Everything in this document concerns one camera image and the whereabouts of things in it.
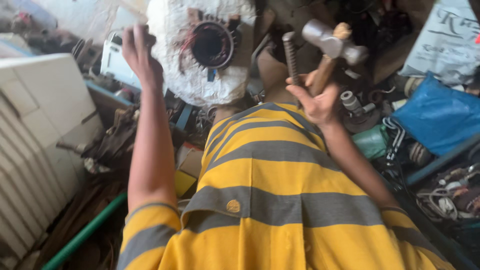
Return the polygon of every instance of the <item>motor part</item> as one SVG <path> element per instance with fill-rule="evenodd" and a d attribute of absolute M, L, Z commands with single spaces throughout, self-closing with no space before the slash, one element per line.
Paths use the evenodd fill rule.
<path fill-rule="evenodd" d="M 351 91 L 345 91 L 340 95 L 343 106 L 349 111 L 349 115 L 343 117 L 343 124 L 352 133 L 360 133 L 373 128 L 380 119 L 380 112 L 375 104 L 369 103 L 362 107 L 359 100 Z"/>
<path fill-rule="evenodd" d="M 408 157 L 413 161 L 417 166 L 423 167 L 427 165 L 427 162 L 432 158 L 432 153 L 419 142 L 415 142 L 410 147 L 410 152 Z"/>
<path fill-rule="evenodd" d="M 226 69 L 235 57 L 241 40 L 240 16 L 231 14 L 225 23 L 209 14 L 203 16 L 197 9 L 188 9 L 188 15 L 193 26 L 188 45 L 196 61 L 208 68 L 207 80 L 212 82 L 217 70 Z"/>

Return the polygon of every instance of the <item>white appliance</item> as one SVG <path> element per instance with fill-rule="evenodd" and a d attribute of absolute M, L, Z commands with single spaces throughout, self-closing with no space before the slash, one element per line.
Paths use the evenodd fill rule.
<path fill-rule="evenodd" d="M 0 242 L 17 258 L 84 182 L 82 159 L 55 144 L 90 142 L 95 110 L 70 54 L 0 59 Z"/>

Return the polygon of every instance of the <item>leg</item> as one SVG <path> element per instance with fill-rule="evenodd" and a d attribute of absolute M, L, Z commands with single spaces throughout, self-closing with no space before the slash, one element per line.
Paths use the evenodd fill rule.
<path fill-rule="evenodd" d="M 271 47 L 265 47 L 258 56 L 258 70 L 264 84 L 265 102 L 295 102 L 293 95 L 285 90 L 288 67 L 272 56 Z"/>

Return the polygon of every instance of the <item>wall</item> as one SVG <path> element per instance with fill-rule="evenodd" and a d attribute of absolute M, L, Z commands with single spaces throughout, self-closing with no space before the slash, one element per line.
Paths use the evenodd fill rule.
<path fill-rule="evenodd" d="M 30 13 L 33 9 L 43 9 L 57 20 L 58 28 L 84 39 L 93 38 L 95 44 L 103 44 L 112 25 L 120 28 L 136 21 L 146 21 L 142 18 L 149 0 L 0 0 L 0 5 L 6 2 Z M 42 20 L 51 21 L 45 16 Z"/>

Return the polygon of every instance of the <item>blue tarp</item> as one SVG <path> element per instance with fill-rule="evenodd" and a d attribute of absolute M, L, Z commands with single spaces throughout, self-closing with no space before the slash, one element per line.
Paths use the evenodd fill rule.
<path fill-rule="evenodd" d="M 480 98 L 446 87 L 428 72 L 393 117 L 430 152 L 443 155 L 480 133 Z"/>

